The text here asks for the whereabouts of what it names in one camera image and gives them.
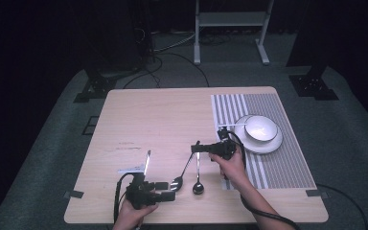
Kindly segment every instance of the spoon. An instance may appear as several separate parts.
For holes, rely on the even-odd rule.
[[[196,184],[193,187],[193,194],[201,195],[204,193],[204,186],[199,182],[199,152],[196,153]]]
[[[187,165],[185,166],[185,168],[183,170],[183,173],[180,176],[178,176],[176,179],[174,179],[172,181],[172,183],[170,184],[170,190],[177,192],[178,190],[181,189],[181,186],[183,186],[183,175],[184,175],[184,172],[185,172],[185,170],[187,170],[188,165],[190,165],[190,162],[193,159],[193,156],[194,156],[194,154],[191,153],[190,159],[188,159]]]

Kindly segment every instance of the human hand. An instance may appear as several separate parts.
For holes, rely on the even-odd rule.
[[[118,219],[115,225],[113,225],[113,230],[131,230],[136,226],[140,226],[143,222],[143,218],[157,208],[158,203],[136,210],[133,208],[130,201],[125,199],[122,202],[122,208],[119,211]]]
[[[209,156],[219,164],[220,174],[226,176],[236,189],[239,189],[239,187],[245,183],[250,183],[244,171],[244,164],[239,146],[237,146],[237,150],[229,160],[225,160],[213,153],[209,153]]]

